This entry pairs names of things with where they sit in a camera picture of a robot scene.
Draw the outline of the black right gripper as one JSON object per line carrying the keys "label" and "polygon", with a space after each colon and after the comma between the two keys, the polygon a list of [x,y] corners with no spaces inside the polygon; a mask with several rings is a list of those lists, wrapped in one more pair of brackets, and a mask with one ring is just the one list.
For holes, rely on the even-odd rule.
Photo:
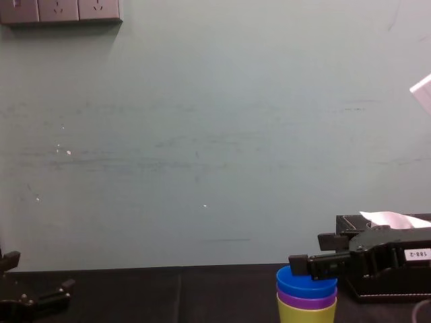
{"label": "black right gripper", "polygon": [[392,229],[374,227],[359,233],[341,231],[317,236],[321,251],[349,250],[345,253],[288,257],[294,276],[311,276],[312,280],[335,279],[350,274],[377,277],[399,268],[430,266],[430,228]]}

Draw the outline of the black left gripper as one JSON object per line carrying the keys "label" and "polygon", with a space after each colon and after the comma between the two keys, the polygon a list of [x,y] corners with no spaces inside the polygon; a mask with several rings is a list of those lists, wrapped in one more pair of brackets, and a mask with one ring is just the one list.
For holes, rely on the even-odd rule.
{"label": "black left gripper", "polygon": [[[18,267],[21,253],[8,252],[1,255],[0,272],[4,275],[7,271]],[[37,300],[1,300],[1,322],[33,322],[35,320],[35,308],[37,309],[63,309],[69,305],[75,280],[69,279],[52,291],[39,295]]]}

